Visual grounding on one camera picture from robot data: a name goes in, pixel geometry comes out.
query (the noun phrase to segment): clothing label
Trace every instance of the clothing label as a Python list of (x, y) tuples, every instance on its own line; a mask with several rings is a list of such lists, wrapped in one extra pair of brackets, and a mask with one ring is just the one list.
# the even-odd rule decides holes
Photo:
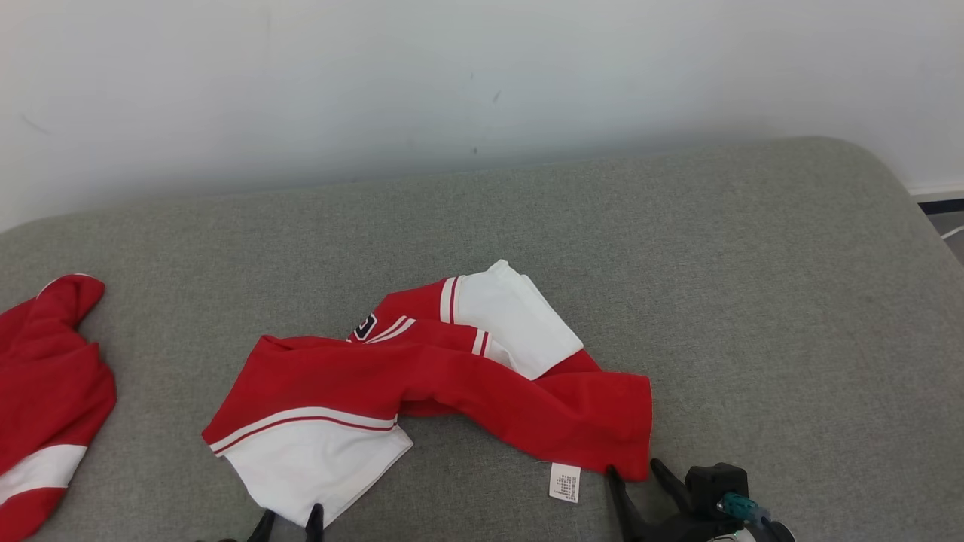
[(549, 496), (561, 501), (579, 502), (579, 474), (582, 469), (552, 464), (549, 472)]

